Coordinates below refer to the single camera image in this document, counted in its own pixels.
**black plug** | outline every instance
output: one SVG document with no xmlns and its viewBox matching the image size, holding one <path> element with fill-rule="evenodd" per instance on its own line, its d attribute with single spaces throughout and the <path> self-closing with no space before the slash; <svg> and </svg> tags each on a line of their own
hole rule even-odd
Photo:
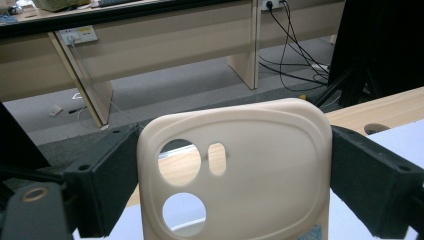
<svg viewBox="0 0 424 240">
<path fill-rule="evenodd" d="M 268 10 L 269 10 L 270 12 L 272 11 L 272 6 L 273 6 L 272 1 L 268 1 L 268 2 L 266 2 L 266 7 L 268 8 Z"/>
</svg>

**gray floor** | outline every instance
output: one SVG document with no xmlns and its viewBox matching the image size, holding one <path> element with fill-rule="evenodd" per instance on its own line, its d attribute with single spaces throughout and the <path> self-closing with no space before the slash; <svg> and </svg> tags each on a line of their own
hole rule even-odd
<svg viewBox="0 0 424 240">
<path fill-rule="evenodd" d="M 329 64 L 334 47 L 329 40 L 329 37 L 324 37 L 301 42 L 301 45 L 315 60 Z M 269 61 L 280 62 L 282 52 L 283 46 L 279 46 L 263 49 L 260 55 Z M 287 49 L 283 63 L 305 61 L 293 50 Z M 308 78 L 315 75 L 305 66 L 284 67 L 283 71 Z M 283 80 L 289 87 L 303 83 L 288 77 Z M 226 58 L 117 79 L 112 84 L 113 105 L 116 107 L 112 106 L 108 129 L 282 88 L 278 74 L 260 67 L 259 88 L 250 90 L 227 65 Z M 87 110 L 68 114 L 85 106 L 82 99 L 72 99 L 76 93 L 77 89 L 70 89 L 4 104 L 36 145 L 104 131 L 96 127 Z M 64 110 L 53 117 L 49 113 L 54 105 Z"/>
</svg>

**wall socket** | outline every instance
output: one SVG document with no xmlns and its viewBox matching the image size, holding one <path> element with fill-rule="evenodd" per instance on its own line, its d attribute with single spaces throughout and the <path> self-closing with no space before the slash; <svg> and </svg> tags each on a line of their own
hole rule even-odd
<svg viewBox="0 0 424 240">
<path fill-rule="evenodd" d="M 97 35 L 94 32 L 93 26 L 84 26 L 78 28 L 69 28 L 59 31 L 62 36 L 63 42 L 66 45 L 71 45 L 72 40 L 74 43 L 91 42 L 97 40 Z"/>
<path fill-rule="evenodd" d="M 284 3 L 281 0 L 262 0 L 262 11 L 268 11 L 268 7 L 266 6 L 268 1 L 272 2 L 272 9 L 284 7 Z"/>
</svg>

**desk leg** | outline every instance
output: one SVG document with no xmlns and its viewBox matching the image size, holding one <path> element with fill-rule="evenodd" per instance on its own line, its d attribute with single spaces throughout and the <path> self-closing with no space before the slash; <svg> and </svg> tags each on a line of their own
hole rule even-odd
<svg viewBox="0 0 424 240">
<path fill-rule="evenodd" d="M 255 89 L 258 87 L 259 30 L 261 25 L 261 5 L 258 0 L 252 1 L 251 14 L 251 34 L 248 36 L 250 38 L 249 51 L 228 56 L 227 62 L 250 89 Z"/>
<path fill-rule="evenodd" d="M 58 32 L 56 32 L 56 35 L 49 33 L 49 36 L 74 80 L 75 86 L 84 99 L 96 125 L 98 127 L 106 125 L 109 120 L 110 102 L 112 100 L 112 84 L 110 82 L 94 83 L 79 59 L 64 44 L 60 34 Z"/>
</svg>

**beige plastic phone case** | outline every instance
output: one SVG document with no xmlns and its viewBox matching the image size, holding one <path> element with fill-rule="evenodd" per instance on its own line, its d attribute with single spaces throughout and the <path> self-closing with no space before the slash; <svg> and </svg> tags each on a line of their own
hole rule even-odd
<svg viewBox="0 0 424 240">
<path fill-rule="evenodd" d="M 137 153 L 144 238 L 298 239 L 319 226 L 322 236 L 314 239 L 327 239 L 331 136 L 325 115 L 299 99 L 152 121 L 140 135 Z M 162 147 L 174 139 L 192 142 L 202 159 L 197 175 L 182 186 L 170 184 L 158 166 Z M 214 143 L 225 148 L 220 175 L 209 168 L 207 153 Z M 201 226 L 184 227 L 184 237 L 162 217 L 165 201 L 180 192 L 197 196 L 207 213 Z"/>
</svg>

